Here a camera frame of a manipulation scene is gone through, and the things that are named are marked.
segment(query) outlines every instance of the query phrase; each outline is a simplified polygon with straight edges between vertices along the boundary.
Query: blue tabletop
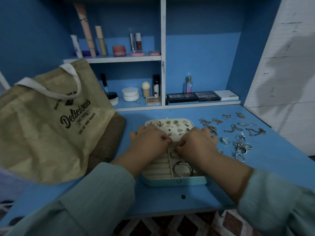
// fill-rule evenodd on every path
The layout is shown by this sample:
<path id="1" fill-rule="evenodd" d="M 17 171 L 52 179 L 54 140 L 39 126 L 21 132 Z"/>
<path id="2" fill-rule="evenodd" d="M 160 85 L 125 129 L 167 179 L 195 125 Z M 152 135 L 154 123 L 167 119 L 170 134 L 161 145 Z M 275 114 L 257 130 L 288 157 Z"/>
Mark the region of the blue tabletop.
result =
<path id="1" fill-rule="evenodd" d="M 239 118 L 235 114 L 236 112 L 242 112 L 246 118 Z M 236 141 L 235 136 L 240 132 L 225 133 L 223 130 L 230 130 L 231 124 L 246 121 L 257 124 L 257 127 L 249 128 L 256 130 L 263 128 L 266 134 L 250 137 L 245 127 L 241 127 L 247 138 L 246 142 L 253 146 L 253 149 L 246 154 L 245 164 L 275 172 L 298 185 L 315 188 L 315 181 L 313 180 L 315 171 L 312 160 L 241 105 L 128 111 L 120 112 L 120 114 L 127 119 L 127 122 L 116 156 L 122 154 L 129 147 L 129 132 L 137 131 L 140 125 L 150 119 L 187 118 L 196 127 L 202 128 L 198 121 L 199 118 L 206 120 L 218 118 L 223 121 L 223 123 L 215 125 L 218 129 L 218 137 L 227 137 L 232 142 Z M 232 119 L 224 120 L 222 114 L 231 114 Z M 232 144 L 226 146 L 219 142 L 218 148 L 230 157 L 235 153 Z M 9 213 L 0 222 L 0 226 L 7 225 L 14 217 L 27 215 L 47 204 L 78 182 L 79 179 L 58 186 L 34 184 L 15 202 Z M 129 216 L 214 210 L 233 206 L 233 202 L 210 178 L 208 178 L 206 185 L 176 187 L 149 187 L 137 179 L 135 195 L 136 202 L 129 210 Z"/>

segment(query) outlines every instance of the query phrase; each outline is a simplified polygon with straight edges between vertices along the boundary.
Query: sleeve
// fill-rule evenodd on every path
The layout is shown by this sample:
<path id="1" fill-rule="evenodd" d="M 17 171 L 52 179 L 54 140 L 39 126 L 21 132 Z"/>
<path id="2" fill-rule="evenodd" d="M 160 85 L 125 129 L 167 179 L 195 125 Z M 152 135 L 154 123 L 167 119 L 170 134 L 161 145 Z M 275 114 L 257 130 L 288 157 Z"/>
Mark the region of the sleeve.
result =
<path id="1" fill-rule="evenodd" d="M 315 235 L 315 192 L 255 169 L 238 213 L 264 236 Z"/>
<path id="2" fill-rule="evenodd" d="M 134 185 L 122 166 L 100 163 L 72 190 L 23 218 L 6 236 L 111 235 L 135 201 Z"/>

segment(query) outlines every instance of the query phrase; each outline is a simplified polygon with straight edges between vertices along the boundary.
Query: person's right hand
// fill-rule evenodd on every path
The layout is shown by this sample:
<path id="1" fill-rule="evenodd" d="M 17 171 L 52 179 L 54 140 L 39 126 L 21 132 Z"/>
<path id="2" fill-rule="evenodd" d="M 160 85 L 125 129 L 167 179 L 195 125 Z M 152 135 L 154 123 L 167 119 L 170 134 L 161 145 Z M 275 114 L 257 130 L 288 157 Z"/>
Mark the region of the person's right hand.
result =
<path id="1" fill-rule="evenodd" d="M 202 169 L 211 156 L 220 154 L 217 144 L 218 138 L 211 136 L 207 127 L 202 130 L 193 127 L 180 139 L 176 151 L 185 161 Z"/>

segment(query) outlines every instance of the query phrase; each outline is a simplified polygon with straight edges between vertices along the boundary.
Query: pink compact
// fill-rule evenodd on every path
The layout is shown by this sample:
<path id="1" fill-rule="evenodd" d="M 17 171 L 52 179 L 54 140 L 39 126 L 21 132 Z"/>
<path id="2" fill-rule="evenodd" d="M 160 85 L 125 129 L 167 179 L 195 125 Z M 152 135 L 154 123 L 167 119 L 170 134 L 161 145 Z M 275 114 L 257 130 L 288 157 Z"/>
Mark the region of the pink compact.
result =
<path id="1" fill-rule="evenodd" d="M 130 55 L 131 56 L 144 56 L 144 55 L 146 55 L 144 52 L 142 52 L 142 51 L 132 51 L 131 53 L 130 53 Z"/>
<path id="2" fill-rule="evenodd" d="M 161 55 L 159 51 L 149 51 L 149 55 L 155 56 L 155 55 Z"/>
<path id="3" fill-rule="evenodd" d="M 127 56 L 125 46 L 113 46 L 113 55 L 114 57 L 124 57 Z"/>

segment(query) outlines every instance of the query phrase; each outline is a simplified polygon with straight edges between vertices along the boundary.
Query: pink perfume bottle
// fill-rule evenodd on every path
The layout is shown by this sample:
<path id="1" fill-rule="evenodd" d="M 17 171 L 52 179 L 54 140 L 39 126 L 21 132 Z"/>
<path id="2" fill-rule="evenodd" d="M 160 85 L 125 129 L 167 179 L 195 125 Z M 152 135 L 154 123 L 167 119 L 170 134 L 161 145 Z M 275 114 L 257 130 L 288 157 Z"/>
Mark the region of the pink perfume bottle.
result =
<path id="1" fill-rule="evenodd" d="M 186 93 L 192 93 L 192 81 L 191 76 L 186 77 Z"/>

